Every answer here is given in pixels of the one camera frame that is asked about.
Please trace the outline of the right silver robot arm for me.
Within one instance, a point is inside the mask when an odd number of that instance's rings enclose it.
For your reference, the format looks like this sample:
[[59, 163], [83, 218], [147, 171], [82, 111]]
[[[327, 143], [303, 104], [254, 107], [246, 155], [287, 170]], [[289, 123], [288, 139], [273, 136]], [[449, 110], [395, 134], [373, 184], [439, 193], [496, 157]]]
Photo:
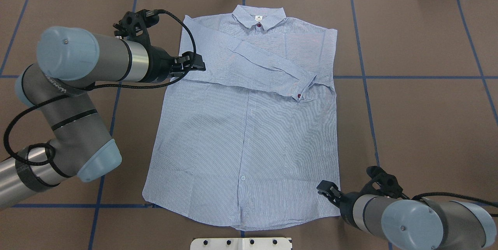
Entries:
[[472, 201], [411, 200], [380, 191], [345, 194], [325, 180], [317, 191], [347, 224], [402, 250], [483, 250], [497, 240], [493, 216]]

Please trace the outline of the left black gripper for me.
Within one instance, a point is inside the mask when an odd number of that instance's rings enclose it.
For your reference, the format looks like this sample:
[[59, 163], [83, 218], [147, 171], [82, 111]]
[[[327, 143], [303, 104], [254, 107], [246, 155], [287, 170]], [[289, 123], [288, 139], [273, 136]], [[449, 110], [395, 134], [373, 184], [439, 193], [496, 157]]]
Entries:
[[202, 56], [194, 52], [173, 57], [160, 47], [150, 47], [148, 57], [148, 83], [161, 83], [170, 73], [171, 76], [184, 76], [190, 71], [206, 71]]

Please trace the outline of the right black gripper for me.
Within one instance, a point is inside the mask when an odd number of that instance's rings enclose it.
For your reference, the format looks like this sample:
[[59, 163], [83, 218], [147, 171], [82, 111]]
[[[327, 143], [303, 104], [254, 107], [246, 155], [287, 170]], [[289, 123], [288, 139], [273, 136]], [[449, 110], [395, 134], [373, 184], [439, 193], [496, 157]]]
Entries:
[[359, 192], [343, 193], [338, 186], [331, 181], [322, 180], [316, 187], [318, 194], [324, 196], [331, 204], [340, 210], [341, 218], [346, 223], [355, 223], [353, 209], [360, 197]]

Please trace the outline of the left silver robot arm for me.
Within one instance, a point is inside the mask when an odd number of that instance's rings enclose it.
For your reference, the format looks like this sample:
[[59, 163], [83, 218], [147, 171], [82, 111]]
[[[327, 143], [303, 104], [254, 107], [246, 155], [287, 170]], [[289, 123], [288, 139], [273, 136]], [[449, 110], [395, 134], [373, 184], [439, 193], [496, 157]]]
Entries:
[[[193, 51], [172, 57], [135, 37], [93, 34], [81, 28], [50, 27], [37, 45], [37, 61], [17, 78], [15, 91], [28, 109], [4, 133], [9, 158], [1, 162], [1, 209], [53, 189], [77, 176], [91, 182], [122, 162], [115, 140], [96, 110], [89, 92], [99, 81], [110, 87], [163, 87], [189, 71], [205, 71]], [[24, 115], [39, 110], [54, 138], [14, 152], [9, 136]]]

